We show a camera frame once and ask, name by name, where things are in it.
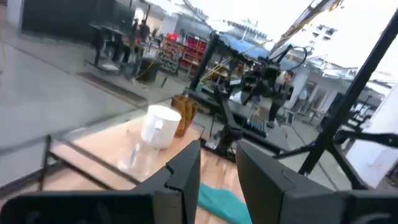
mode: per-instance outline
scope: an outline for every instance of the black cable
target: black cable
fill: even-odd
[[[305,59],[307,59],[307,56],[308,56],[308,52],[307,52],[307,50],[306,50],[305,47],[293,47],[293,49],[294,49],[294,48],[301,48],[301,49],[303,49],[305,55],[304,55],[304,58],[303,58],[302,62],[300,62],[298,65],[296,65],[296,66],[294,66],[293,68],[290,68],[290,69],[288,69],[288,70],[293,70],[293,69],[298,68],[299,66],[301,66],[301,65],[305,62]]]
[[[297,48],[303,49],[304,54],[305,54],[305,55],[304,55],[304,59],[303,59],[302,62],[300,62],[298,65],[296,65],[296,66],[294,66],[294,67],[292,67],[292,68],[290,68],[290,69],[286,69],[287,71],[293,70],[293,69],[295,69],[295,68],[298,68],[298,67],[301,66],[301,65],[305,62],[305,60],[307,59],[308,51],[306,50],[306,48],[305,48],[305,47],[296,46],[296,47],[293,47],[292,49],[297,49]],[[279,53],[279,54],[276,55],[275,57],[271,58],[270,60],[274,60],[275,58],[281,56],[283,53],[284,53],[284,52],[282,51],[281,53]]]

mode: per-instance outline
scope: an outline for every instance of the tripod leg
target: tripod leg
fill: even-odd
[[[281,153],[278,155],[274,155],[274,156],[272,156],[272,158],[273,159],[286,159],[291,156],[296,156],[296,155],[300,155],[300,154],[309,152],[310,150],[312,150],[312,147],[313,146],[303,146],[298,149],[291,150],[289,152],[284,152],[284,153]]]

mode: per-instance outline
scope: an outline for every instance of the wire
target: wire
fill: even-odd
[[[163,45],[165,41],[166,41],[166,39],[164,39],[164,40],[160,43],[160,45]],[[141,72],[140,74],[138,74],[137,76],[135,76],[135,77],[132,79],[133,84],[137,85],[136,79],[139,78],[139,77],[141,77],[141,76],[143,76],[143,75],[145,75],[145,74],[149,71],[149,69],[151,68],[151,66],[153,66],[153,64],[155,63],[155,61],[159,58],[159,55],[160,55],[160,53],[157,53],[156,57],[155,57],[155,58],[153,59],[153,61],[148,65],[148,67],[147,67],[143,72]]]
[[[307,52],[307,50],[306,50],[305,47],[293,47],[293,49],[294,49],[294,48],[301,48],[301,49],[303,49],[305,55],[304,55],[303,60],[302,60],[298,65],[296,65],[296,66],[294,66],[294,67],[292,67],[292,68],[290,68],[290,69],[288,69],[288,70],[293,70],[293,69],[295,69],[295,68],[300,67],[300,66],[305,62],[305,59],[307,59],[307,56],[308,56],[308,52]]]
[[[289,70],[293,70],[293,69],[295,69],[295,68],[298,68],[299,66],[301,66],[304,62],[305,62],[305,60],[307,59],[307,56],[308,56],[308,51],[306,50],[306,48],[305,47],[299,47],[299,46],[296,46],[296,47],[292,47],[292,49],[297,49],[297,48],[301,48],[301,49],[303,49],[303,51],[304,51],[304,59],[298,64],[298,65],[296,65],[296,66],[293,66],[292,68],[290,68],[290,69],[286,69],[287,71],[289,71]],[[276,55],[275,57],[273,57],[273,58],[271,58],[270,60],[274,60],[275,58],[277,58],[277,57],[279,57],[279,56],[281,56],[282,54],[283,54],[284,52],[282,51],[281,53],[279,53],[278,55]]]
[[[252,46],[252,47],[250,47],[250,48],[248,48],[248,49],[246,49],[246,50],[244,50],[244,51],[242,51],[242,52],[239,52],[238,54],[243,54],[243,53],[248,52],[248,51],[250,51],[250,50],[252,50],[252,49],[261,47],[261,46],[263,46],[264,44],[266,44],[266,43],[268,43],[268,42],[271,42],[271,41],[273,41],[273,40],[266,40],[266,41],[264,41],[263,43],[261,43],[261,44],[259,44],[259,45],[254,45],[254,46]],[[200,79],[200,81],[203,82],[204,80],[206,80],[207,77],[209,77],[211,74],[213,74],[216,70],[220,69],[219,67],[222,67],[222,66],[226,65],[230,60],[232,60],[232,58],[231,58],[231,57],[228,57],[224,62],[219,63],[218,65],[216,65],[216,67],[213,68],[212,70],[210,70],[206,75],[204,75],[204,76]]]

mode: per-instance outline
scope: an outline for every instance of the shelving unit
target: shelving unit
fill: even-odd
[[[161,57],[163,64],[161,68],[176,73],[178,61],[181,59],[179,68],[186,70],[187,76],[191,77],[195,74],[200,64],[207,46],[207,40],[189,34],[183,39],[183,42],[169,39],[164,42],[164,54]]]

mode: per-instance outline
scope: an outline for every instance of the yellow cable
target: yellow cable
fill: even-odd
[[[252,49],[261,47],[262,45],[264,45],[264,44],[266,44],[266,43],[268,43],[268,42],[271,42],[271,41],[273,41],[273,40],[266,40],[266,41],[264,41],[263,43],[261,43],[261,44],[259,44],[259,45],[254,45],[254,46],[252,46],[252,47],[250,47],[250,48],[248,48],[248,49],[246,49],[246,50],[240,52],[240,54],[245,53],[245,52],[248,52],[249,50],[252,50]],[[216,72],[217,70],[219,70],[222,66],[225,66],[230,60],[232,60],[232,58],[231,58],[231,57],[228,57],[223,63],[219,63],[218,65],[216,65],[214,68],[212,68],[212,70],[210,70],[206,75],[204,75],[204,76],[200,79],[200,81],[201,81],[201,82],[205,81],[210,75],[212,75],[213,73],[215,73],[215,72]]]
[[[151,68],[151,66],[155,63],[156,59],[159,57],[159,51],[161,51],[161,50],[158,50],[158,53],[157,53],[156,57],[155,57],[155,58],[153,59],[153,61],[149,64],[149,66],[148,66],[143,72],[141,72],[141,74],[138,74],[136,77],[134,77],[134,79],[137,79],[137,78],[139,78],[139,77],[145,75],[145,74],[149,71],[149,69]]]

